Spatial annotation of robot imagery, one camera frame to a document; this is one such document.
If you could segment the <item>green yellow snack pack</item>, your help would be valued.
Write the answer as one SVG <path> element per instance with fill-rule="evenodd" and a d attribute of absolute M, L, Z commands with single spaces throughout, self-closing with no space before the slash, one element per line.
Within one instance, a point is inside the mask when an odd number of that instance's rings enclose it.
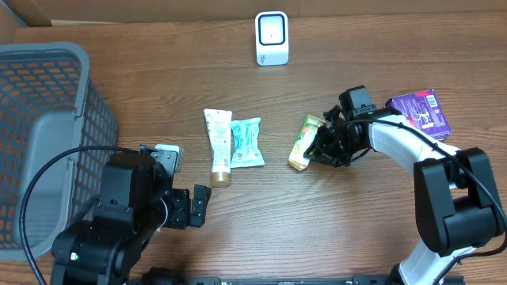
<path fill-rule="evenodd" d="M 308 115 L 297 136 L 295 144 L 288 158 L 288 164 L 299 171 L 304 171 L 310 164 L 310 159 L 304 154 L 314 141 L 318 129 L 326 122 L 316 116 Z"/>

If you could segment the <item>teal snack packet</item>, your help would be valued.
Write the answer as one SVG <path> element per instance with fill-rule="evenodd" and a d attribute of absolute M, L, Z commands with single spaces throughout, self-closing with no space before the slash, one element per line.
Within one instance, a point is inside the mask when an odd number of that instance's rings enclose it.
<path fill-rule="evenodd" d="M 265 164 L 258 146 L 260 123 L 260 117 L 248 120 L 233 120 L 231 122 L 231 130 L 234 137 L 234 153 L 231 158 L 231 168 L 258 167 Z"/>

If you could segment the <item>white cream tube gold cap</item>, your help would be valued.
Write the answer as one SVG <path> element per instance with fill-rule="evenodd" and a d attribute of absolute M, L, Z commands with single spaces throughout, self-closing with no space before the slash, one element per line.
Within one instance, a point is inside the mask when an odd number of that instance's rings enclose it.
<path fill-rule="evenodd" d="M 232 112 L 206 108 L 204 118 L 212 149 L 212 186 L 227 187 L 231 184 Z"/>

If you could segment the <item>purple sanitary pad pack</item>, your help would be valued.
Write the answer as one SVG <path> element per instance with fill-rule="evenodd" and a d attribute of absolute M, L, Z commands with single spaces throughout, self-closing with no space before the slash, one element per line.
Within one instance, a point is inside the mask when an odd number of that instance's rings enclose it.
<path fill-rule="evenodd" d="M 399 110 L 414 127 L 436 140 L 452 133 L 434 89 L 392 97 L 385 107 Z"/>

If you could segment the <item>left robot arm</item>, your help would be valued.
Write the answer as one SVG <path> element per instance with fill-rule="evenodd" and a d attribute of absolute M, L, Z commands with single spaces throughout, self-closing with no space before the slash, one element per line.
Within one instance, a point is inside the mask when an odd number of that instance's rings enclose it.
<path fill-rule="evenodd" d="M 205 223 L 212 190 L 173 187 L 183 149 L 140 146 L 109 157 L 91 220 L 76 220 L 53 242 L 52 284 L 126 284 L 154 233 Z"/>

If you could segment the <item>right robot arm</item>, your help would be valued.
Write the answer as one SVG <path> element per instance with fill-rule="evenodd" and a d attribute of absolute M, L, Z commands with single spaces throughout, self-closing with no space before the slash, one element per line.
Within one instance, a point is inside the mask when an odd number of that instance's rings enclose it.
<path fill-rule="evenodd" d="M 323 116 L 326 124 L 305 158 L 339 168 L 374 150 L 413 175 L 420 240 L 392 268 L 387 284 L 442 284 L 463 260 L 505 251 L 505 244 L 484 250 L 493 238 L 506 235 L 506 213 L 483 150 L 461 150 L 432 138 L 395 108 L 377 108 L 363 85 L 343 92 Z"/>

